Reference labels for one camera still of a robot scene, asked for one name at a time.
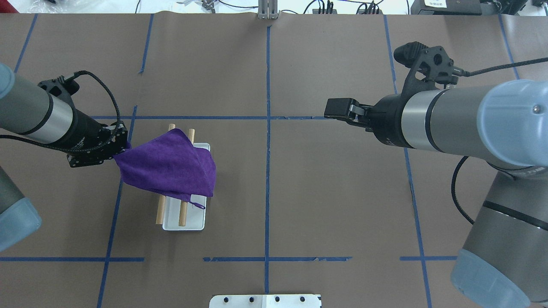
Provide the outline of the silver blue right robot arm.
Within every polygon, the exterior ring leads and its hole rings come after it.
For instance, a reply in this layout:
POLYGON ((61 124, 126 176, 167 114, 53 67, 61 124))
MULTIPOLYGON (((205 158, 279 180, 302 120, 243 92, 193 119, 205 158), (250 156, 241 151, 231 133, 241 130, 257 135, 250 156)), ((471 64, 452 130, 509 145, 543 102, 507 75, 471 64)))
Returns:
POLYGON ((324 117, 383 144, 481 160, 493 180, 450 280, 482 308, 547 306, 547 82, 443 89, 421 80, 375 104, 327 99, 324 117))

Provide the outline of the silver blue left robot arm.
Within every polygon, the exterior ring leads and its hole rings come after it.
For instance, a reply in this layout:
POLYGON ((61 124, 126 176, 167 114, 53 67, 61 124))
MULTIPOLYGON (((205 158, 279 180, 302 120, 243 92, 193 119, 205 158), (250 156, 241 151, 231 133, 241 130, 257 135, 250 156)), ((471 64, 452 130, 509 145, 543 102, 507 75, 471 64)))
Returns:
MULTIPOLYGON (((90 71, 34 84, 1 64, 0 113, 1 128, 7 131, 2 139, 65 153, 72 168, 103 164, 130 147, 114 95, 90 71), (80 76, 90 76, 106 90, 116 113, 114 123, 101 124, 76 108, 72 96, 80 89, 80 76)), ((41 225, 33 203, 1 170, 0 249, 7 250, 41 225)))

